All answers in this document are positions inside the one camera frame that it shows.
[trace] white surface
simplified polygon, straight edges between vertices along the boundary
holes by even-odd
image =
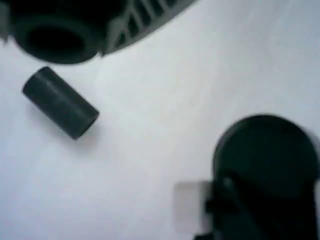
[[[207,180],[249,114],[320,135],[320,1],[200,0],[121,52],[54,69],[101,111],[69,140],[21,95],[44,63],[0,52],[1,240],[190,240],[177,182]]]

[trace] black cylinder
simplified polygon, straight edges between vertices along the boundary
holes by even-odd
[[[22,92],[74,140],[81,137],[99,116],[99,112],[50,67],[37,71]]]

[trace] plastic component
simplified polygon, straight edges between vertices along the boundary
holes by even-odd
[[[135,43],[194,1],[0,0],[10,9],[3,14],[0,8],[0,18],[6,18],[0,21],[0,37],[6,39],[10,33],[38,59],[76,64]]]
[[[22,92],[74,140],[81,137],[99,116],[93,106],[49,67],[37,71]]]
[[[283,118],[234,124],[213,157],[213,233],[223,239],[317,239],[316,141]]]

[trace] black rubber tube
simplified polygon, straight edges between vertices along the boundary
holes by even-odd
[[[37,71],[22,92],[72,139],[80,138],[99,112],[51,68]]]

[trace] ventilation grille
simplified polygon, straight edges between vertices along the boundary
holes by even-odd
[[[123,48],[137,41],[139,37],[152,32],[156,29],[155,25],[160,27],[192,2],[194,0],[131,0],[126,25],[118,32],[113,50]]]

